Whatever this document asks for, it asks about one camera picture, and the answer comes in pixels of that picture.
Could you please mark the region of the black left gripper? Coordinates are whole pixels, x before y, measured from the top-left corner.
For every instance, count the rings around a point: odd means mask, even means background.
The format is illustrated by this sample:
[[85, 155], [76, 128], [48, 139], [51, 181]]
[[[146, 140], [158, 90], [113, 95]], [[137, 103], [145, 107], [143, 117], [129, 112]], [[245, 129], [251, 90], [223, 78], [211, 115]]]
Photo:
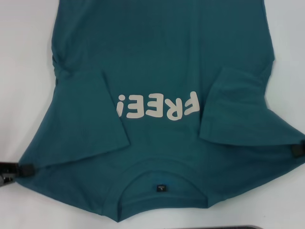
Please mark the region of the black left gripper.
[[0, 163], [0, 187], [12, 184], [16, 177], [29, 177], [34, 175], [35, 169], [32, 164], [19, 165], [18, 163]]

